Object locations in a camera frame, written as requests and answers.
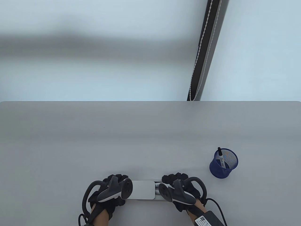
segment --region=dark vertical pole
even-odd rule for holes
[[[200,49],[200,54],[199,54],[199,57],[198,57],[198,60],[197,60],[197,64],[195,65],[195,69],[194,69],[192,79],[191,79],[191,84],[190,84],[190,86],[191,86],[191,100],[193,100],[195,98],[196,93],[197,93],[198,84],[199,84],[199,81],[201,79],[201,72],[202,72],[202,69],[203,69],[203,66],[204,66],[204,62],[205,62],[205,59],[206,59],[206,53],[207,53],[207,49],[208,49],[210,38],[211,38],[211,32],[212,32],[213,27],[214,27],[214,21],[215,21],[216,13],[218,11],[218,7],[219,7],[219,2],[220,2],[220,0],[213,0],[212,5],[211,5],[211,9],[210,9],[211,0],[208,0],[208,2],[207,2],[206,12],[205,12],[204,20],[203,20],[203,26],[202,26],[202,31],[201,31],[199,46],[198,46],[199,48],[201,48]],[[201,44],[201,47],[200,47],[200,41],[201,41],[204,29],[205,29],[209,9],[210,9],[210,14],[209,14],[206,30],[205,30],[205,33],[204,33],[204,37],[203,37],[203,40],[202,40],[202,44]],[[189,92],[188,92],[187,101],[190,101]]]

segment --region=window blind cord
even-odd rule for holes
[[[206,66],[207,66],[207,61],[208,61],[208,57],[209,57],[209,52],[210,52],[211,44],[212,44],[212,41],[213,41],[213,37],[214,37],[214,33],[215,33],[217,21],[218,21],[218,18],[219,18],[219,11],[220,11],[221,5],[222,5],[222,0],[221,0],[221,1],[219,2],[219,8],[218,8],[218,11],[217,11],[217,14],[216,14],[216,21],[215,21],[215,25],[214,25],[214,29],[213,29],[213,33],[212,33],[211,42],[210,42],[210,45],[209,45],[209,48],[208,48],[208,51],[207,51],[207,56],[206,56],[206,60],[205,60],[204,70],[203,70],[203,73],[202,73],[203,75],[202,75],[201,83],[200,83],[199,88],[197,89],[197,92],[196,92],[196,94],[195,94],[195,96],[194,96],[194,99],[191,100],[191,81],[192,81],[192,76],[193,76],[193,73],[194,73],[194,70],[195,70],[195,66],[196,66],[196,64],[197,64],[197,60],[198,60],[199,55],[200,55],[200,50],[201,50],[201,46],[202,46],[202,41],[203,41],[203,37],[204,37],[205,31],[206,31],[206,27],[207,27],[209,15],[210,15],[210,11],[211,11],[212,2],[213,2],[213,0],[211,0],[211,3],[210,3],[210,7],[209,7],[207,19],[206,19],[206,24],[205,24],[204,31],[203,31],[203,34],[202,34],[202,37],[201,37],[201,40],[200,40],[200,46],[199,46],[199,48],[198,48],[197,58],[196,58],[196,60],[195,60],[194,67],[193,67],[193,72],[192,72],[191,79],[190,79],[190,87],[189,87],[189,99],[190,99],[190,101],[194,101],[194,100],[195,100],[195,98],[197,97],[197,94],[199,93],[199,90],[200,90],[200,88],[201,88],[201,86],[202,86],[202,82],[203,82],[203,78],[204,78],[204,74],[205,74],[205,69],[206,69]]]

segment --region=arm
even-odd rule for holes
[[[108,226],[109,225],[109,214],[107,212],[107,210],[103,210],[93,221],[93,225],[94,226]]]
[[[201,203],[200,200],[197,199],[197,202],[195,203],[195,206],[197,208],[199,208],[201,211],[203,211],[204,213],[207,212],[207,210],[205,209],[205,207],[203,206],[203,204]],[[194,220],[197,218],[196,215],[190,213],[189,211],[187,211],[188,215],[190,216],[190,219],[192,220],[192,222],[194,223]]]

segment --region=black vr controller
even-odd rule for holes
[[[121,197],[123,200],[127,199],[130,197],[133,191],[133,183],[131,179],[126,178],[121,182],[118,182],[118,177],[112,176],[111,180],[109,183],[105,183],[100,180],[96,180],[92,182],[89,187],[87,188],[84,198],[82,200],[82,211],[83,211],[83,217],[88,219],[90,217],[90,212],[87,210],[86,204],[88,200],[88,196],[92,189],[97,186],[105,186],[107,187],[104,191],[102,191],[98,196],[97,196],[97,201],[98,202],[105,202],[110,199],[116,199],[118,197]]]
[[[165,183],[160,183],[160,195],[168,202],[179,202],[185,205],[194,205],[197,202],[196,198],[192,194],[184,191],[185,186],[192,181],[197,182],[201,186],[203,195],[200,201],[203,205],[206,205],[207,189],[205,184],[197,177],[190,177],[186,180],[176,179],[173,182],[173,186]]]

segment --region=white wall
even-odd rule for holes
[[[0,101],[186,100],[206,1],[0,4]]]
[[[301,101],[300,8],[230,0],[201,100]]]

